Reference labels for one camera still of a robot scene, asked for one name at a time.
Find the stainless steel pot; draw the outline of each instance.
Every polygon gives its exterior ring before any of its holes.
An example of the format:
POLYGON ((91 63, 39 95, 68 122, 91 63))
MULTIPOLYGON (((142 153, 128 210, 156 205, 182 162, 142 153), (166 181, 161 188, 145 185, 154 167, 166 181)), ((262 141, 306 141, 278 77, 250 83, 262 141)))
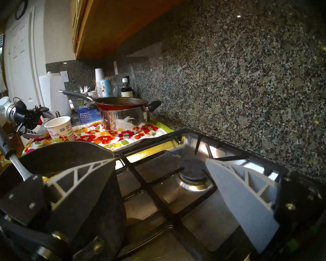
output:
POLYGON ((102 111, 104 126, 114 136, 135 135, 148 127, 150 112, 153 112, 161 104, 162 102, 157 100, 135 108, 102 111))

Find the red frying pan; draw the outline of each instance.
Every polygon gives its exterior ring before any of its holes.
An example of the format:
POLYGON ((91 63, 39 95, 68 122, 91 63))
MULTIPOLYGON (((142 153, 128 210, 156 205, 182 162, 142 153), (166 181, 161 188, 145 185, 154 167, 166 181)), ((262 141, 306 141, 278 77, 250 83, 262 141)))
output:
POLYGON ((130 108, 137 108, 142 105, 147 105, 148 101, 138 98, 129 98, 129 97, 103 97, 103 98, 93 98, 91 96, 87 96, 82 93, 78 93, 75 91, 62 91, 59 90, 60 93, 65 95, 79 97, 84 100, 94 101, 97 105, 97 108, 100 111, 116 111, 116 110, 124 110, 130 108))

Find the burner cap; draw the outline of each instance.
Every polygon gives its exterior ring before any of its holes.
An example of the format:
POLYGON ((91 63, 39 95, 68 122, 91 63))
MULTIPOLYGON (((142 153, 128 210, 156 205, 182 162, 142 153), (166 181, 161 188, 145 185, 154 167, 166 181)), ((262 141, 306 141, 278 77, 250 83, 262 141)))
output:
POLYGON ((188 184, 200 184, 206 179, 206 174, 203 170, 207 170, 205 162, 202 160, 184 160, 181 165, 185 169, 179 175, 180 178, 188 184))

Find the screw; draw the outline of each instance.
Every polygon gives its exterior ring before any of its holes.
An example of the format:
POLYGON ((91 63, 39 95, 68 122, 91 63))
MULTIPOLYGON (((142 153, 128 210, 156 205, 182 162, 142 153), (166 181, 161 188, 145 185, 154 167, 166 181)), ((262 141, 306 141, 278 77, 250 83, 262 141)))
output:
POLYGON ((103 246, 100 243, 97 243, 93 247, 93 252, 95 254, 97 254, 97 253, 100 253, 102 251, 102 249, 103 249, 103 246))
POLYGON ((287 207, 289 211, 294 211, 296 209, 296 206, 292 203, 286 203, 285 207, 287 207))

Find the wooden cabinet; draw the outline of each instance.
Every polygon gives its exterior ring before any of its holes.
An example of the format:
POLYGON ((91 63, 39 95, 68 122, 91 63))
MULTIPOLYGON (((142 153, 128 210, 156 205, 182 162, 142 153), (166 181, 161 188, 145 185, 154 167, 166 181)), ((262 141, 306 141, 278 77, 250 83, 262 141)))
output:
POLYGON ((72 24, 72 36, 73 36, 73 51, 76 53, 77 35, 80 29, 81 20, 83 17, 84 7, 87 0, 71 0, 71 24, 72 24))
POLYGON ((71 0, 76 59, 106 56, 183 0, 71 0))

